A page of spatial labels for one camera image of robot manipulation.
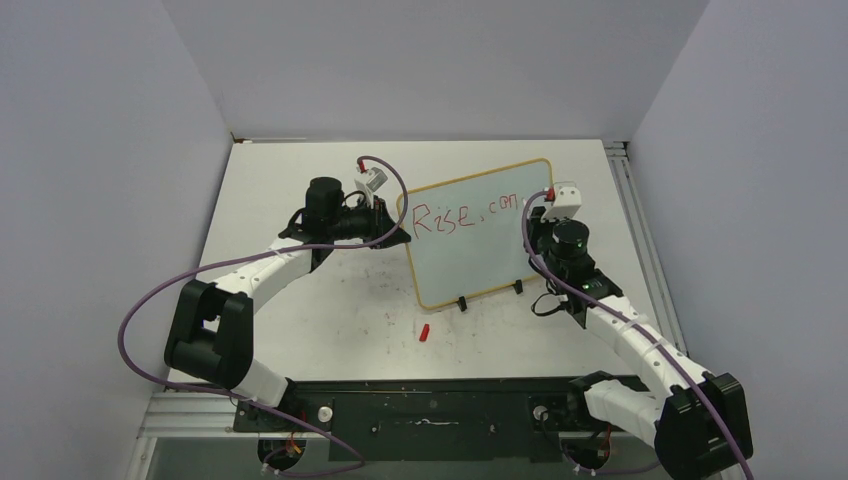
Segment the yellow-framed whiteboard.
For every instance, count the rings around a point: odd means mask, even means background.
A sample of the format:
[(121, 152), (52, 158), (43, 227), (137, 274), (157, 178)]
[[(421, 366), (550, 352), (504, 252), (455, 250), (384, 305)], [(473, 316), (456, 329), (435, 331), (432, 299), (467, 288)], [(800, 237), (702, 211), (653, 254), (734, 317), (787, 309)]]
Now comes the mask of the yellow-framed whiteboard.
[(402, 228), (418, 304), (531, 279), (521, 234), (523, 201), (552, 185), (550, 162), (533, 159), (409, 191)]

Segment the red marker cap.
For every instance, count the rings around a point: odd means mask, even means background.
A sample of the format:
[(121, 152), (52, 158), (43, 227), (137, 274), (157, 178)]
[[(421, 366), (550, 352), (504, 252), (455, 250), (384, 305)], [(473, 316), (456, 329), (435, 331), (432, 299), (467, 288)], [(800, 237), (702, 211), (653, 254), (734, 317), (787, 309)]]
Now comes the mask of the red marker cap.
[(420, 335), (419, 335), (418, 340), (419, 340), (421, 343), (426, 342), (426, 341), (427, 341), (427, 339), (428, 339), (429, 333), (430, 333), (430, 325), (429, 325), (429, 324), (425, 324), (425, 325), (422, 327), (421, 331), (420, 331)]

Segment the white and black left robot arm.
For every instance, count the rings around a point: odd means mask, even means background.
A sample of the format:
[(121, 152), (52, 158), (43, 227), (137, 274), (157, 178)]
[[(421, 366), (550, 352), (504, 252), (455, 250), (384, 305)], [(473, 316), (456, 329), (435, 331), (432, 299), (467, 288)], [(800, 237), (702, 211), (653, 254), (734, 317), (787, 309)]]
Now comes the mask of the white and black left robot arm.
[(316, 177), (305, 202), (269, 245), (251, 260), (211, 282), (192, 280), (179, 294), (166, 341), (168, 367), (249, 398), (271, 429), (290, 428), (298, 403), (286, 395), (292, 380), (254, 356), (254, 316), (291, 282), (315, 271), (343, 240), (371, 249), (392, 248), (411, 237), (391, 218), (377, 194), (386, 175), (379, 169), (355, 180), (355, 205), (339, 180)]

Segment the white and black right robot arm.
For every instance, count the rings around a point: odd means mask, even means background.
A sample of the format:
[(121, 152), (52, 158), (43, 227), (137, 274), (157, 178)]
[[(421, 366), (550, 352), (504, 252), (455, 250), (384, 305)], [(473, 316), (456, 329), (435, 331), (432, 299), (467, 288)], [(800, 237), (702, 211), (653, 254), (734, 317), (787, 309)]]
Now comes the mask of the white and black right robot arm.
[(558, 310), (607, 345), (645, 386), (637, 392), (598, 371), (572, 384), (565, 402), (579, 428), (616, 426), (655, 451), (674, 479), (753, 476), (753, 442), (743, 387), (715, 375), (667, 341), (588, 254), (588, 227), (547, 221), (542, 206), (525, 206), (522, 236), (531, 268), (546, 280)]

